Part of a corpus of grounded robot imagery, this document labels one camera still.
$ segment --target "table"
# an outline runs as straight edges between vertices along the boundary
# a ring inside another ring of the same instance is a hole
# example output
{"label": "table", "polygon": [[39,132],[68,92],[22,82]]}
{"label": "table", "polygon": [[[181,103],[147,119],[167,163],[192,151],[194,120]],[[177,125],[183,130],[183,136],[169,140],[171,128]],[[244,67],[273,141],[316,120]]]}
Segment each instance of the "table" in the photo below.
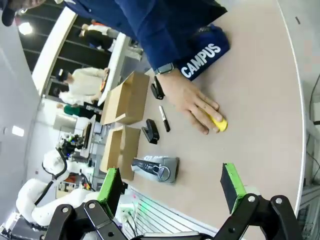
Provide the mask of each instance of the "table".
{"label": "table", "polygon": [[92,138],[93,138],[93,134],[94,134],[94,129],[95,129],[95,123],[96,123],[96,115],[93,115],[93,117],[90,119],[90,121],[88,122],[88,124],[91,123],[91,129],[90,129],[90,136],[89,136],[89,142],[88,142],[88,147],[85,149],[81,149],[80,151],[80,156],[84,157],[84,158],[88,158],[89,157],[89,153],[90,153],[90,148],[91,148],[91,142],[92,142]]}
{"label": "table", "polygon": [[110,71],[108,79],[105,83],[104,91],[98,101],[98,106],[100,106],[106,100],[108,92],[119,84],[121,70],[124,65],[126,50],[129,46],[129,42],[130,37],[120,32],[116,38],[115,46],[110,57],[108,64]]}
{"label": "table", "polygon": [[[298,213],[305,165],[305,121],[301,83],[291,40],[275,0],[241,3],[214,22],[231,49],[194,83],[220,104],[225,132],[202,135],[164,100],[146,97],[143,121],[156,122],[160,139],[148,143],[141,131],[139,158],[180,158],[176,183],[168,185],[135,174],[127,183],[151,199],[210,226],[220,228],[229,210],[220,184],[223,163],[234,163],[245,185],[270,199],[285,195]],[[162,105],[171,131],[166,132]],[[246,239],[264,239],[249,227]]]}

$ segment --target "person in green shirt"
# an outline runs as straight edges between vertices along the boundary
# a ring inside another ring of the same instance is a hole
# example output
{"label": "person in green shirt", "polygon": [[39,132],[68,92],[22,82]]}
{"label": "person in green shirt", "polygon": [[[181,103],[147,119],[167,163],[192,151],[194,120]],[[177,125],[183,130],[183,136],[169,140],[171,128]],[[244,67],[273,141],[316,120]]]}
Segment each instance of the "person in green shirt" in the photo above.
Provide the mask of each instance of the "person in green shirt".
{"label": "person in green shirt", "polygon": [[100,122],[101,120],[101,115],[98,114],[98,113],[95,113],[93,111],[90,111],[90,110],[87,110],[83,107],[79,107],[79,106],[71,106],[71,105],[63,105],[61,103],[58,103],[56,105],[56,107],[58,109],[62,109],[63,112],[65,114],[68,114],[68,115],[76,115],[78,117],[81,117],[81,118],[87,118],[87,119],[91,119],[94,115],[95,115],[95,120],[97,122]]}

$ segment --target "open cardboard box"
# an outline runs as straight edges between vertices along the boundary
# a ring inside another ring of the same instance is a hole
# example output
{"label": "open cardboard box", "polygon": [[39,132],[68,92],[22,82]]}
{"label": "open cardboard box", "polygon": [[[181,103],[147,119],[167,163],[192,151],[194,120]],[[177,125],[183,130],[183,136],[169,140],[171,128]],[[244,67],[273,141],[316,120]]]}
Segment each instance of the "open cardboard box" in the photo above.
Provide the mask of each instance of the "open cardboard box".
{"label": "open cardboard box", "polygon": [[132,161],[137,157],[140,129],[120,126],[108,133],[100,170],[107,172],[109,168],[119,168],[121,178],[134,179],[131,169]]}
{"label": "open cardboard box", "polygon": [[108,92],[100,123],[134,124],[144,117],[150,77],[133,71],[128,78]]}

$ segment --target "blue sleeve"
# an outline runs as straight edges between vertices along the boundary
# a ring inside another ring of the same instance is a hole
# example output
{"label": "blue sleeve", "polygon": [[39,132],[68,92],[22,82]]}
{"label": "blue sleeve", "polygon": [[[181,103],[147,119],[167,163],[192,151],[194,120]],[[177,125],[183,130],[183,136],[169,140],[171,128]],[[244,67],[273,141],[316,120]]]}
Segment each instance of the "blue sleeve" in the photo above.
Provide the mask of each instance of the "blue sleeve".
{"label": "blue sleeve", "polygon": [[169,23],[171,11],[163,0],[115,0],[144,49],[153,69],[186,57],[191,50]]}

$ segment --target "yellow object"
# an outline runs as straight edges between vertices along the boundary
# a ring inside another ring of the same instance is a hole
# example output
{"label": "yellow object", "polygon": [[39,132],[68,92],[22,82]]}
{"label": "yellow object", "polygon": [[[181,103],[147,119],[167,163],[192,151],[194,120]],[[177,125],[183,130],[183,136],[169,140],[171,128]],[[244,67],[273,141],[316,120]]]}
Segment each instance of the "yellow object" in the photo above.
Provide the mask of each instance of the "yellow object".
{"label": "yellow object", "polygon": [[223,118],[222,121],[219,122],[219,121],[216,121],[211,115],[209,115],[209,117],[211,118],[212,122],[218,127],[220,132],[223,132],[227,129],[227,126],[228,126],[227,120]]}

